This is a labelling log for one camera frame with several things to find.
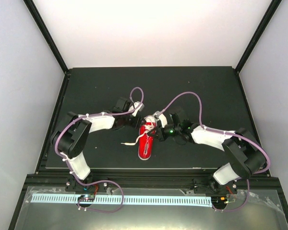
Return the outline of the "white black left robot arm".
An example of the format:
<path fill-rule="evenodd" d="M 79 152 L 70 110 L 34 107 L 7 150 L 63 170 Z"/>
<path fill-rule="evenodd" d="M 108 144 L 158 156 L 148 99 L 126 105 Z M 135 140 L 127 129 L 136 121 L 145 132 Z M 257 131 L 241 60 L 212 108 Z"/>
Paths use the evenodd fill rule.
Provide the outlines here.
<path fill-rule="evenodd" d="M 84 147 L 90 133 L 100 130 L 118 130 L 124 126 L 139 128 L 144 118 L 138 113 L 144 108 L 143 102 L 132 102 L 120 98 L 108 111 L 97 114 L 78 115 L 68 112 L 53 132 L 50 143 L 57 155 L 62 157 L 77 178 L 76 185 L 82 191 L 89 191 L 94 184 L 91 172 L 84 158 Z"/>

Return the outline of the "red canvas sneaker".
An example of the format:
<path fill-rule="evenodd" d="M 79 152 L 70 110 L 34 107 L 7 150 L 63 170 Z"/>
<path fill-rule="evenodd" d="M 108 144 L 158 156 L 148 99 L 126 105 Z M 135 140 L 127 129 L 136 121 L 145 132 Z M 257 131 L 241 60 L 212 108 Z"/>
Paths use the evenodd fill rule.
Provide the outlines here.
<path fill-rule="evenodd" d="M 146 120 L 151 119 L 156 123 L 156 120 L 153 116 L 149 115 L 146 117 Z M 145 161 L 151 157 L 152 154 L 152 146 L 153 146 L 153 137 L 145 135 L 139 140 L 139 148 L 138 148 L 138 156 L 141 160 Z"/>

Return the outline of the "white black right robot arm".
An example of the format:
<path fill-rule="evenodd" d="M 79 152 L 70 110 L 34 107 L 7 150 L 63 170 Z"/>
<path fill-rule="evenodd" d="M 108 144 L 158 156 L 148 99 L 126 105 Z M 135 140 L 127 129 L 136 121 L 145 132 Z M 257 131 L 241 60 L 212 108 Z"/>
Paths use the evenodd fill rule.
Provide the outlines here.
<path fill-rule="evenodd" d="M 220 193 L 230 181 L 249 179 L 259 172 L 268 160 L 259 143 L 251 133 L 241 128 L 238 131 L 222 131 L 191 122 L 182 109 L 170 114 L 171 123 L 159 111 L 153 114 L 156 127 L 148 136 L 165 141 L 169 137 L 181 137 L 184 142 L 207 145 L 223 151 L 228 162 L 219 167 L 209 180 L 209 189 Z"/>

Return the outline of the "white shoelace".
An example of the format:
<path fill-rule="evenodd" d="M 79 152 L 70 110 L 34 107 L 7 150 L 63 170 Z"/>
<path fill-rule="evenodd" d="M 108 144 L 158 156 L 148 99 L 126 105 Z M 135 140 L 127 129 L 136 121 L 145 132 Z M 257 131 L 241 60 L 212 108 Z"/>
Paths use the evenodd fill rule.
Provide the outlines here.
<path fill-rule="evenodd" d="M 153 128 L 155 128 L 156 123 L 151 120 L 148 119 L 146 120 L 146 122 L 141 126 L 144 128 L 143 132 L 140 132 L 139 136 L 136 138 L 135 142 L 129 143 L 129 142 L 121 142 L 122 145 L 126 145 L 126 146 L 134 146 L 138 143 L 138 141 L 140 140 L 140 138 L 142 138 L 143 136 L 147 135 L 149 131 L 151 131 Z"/>

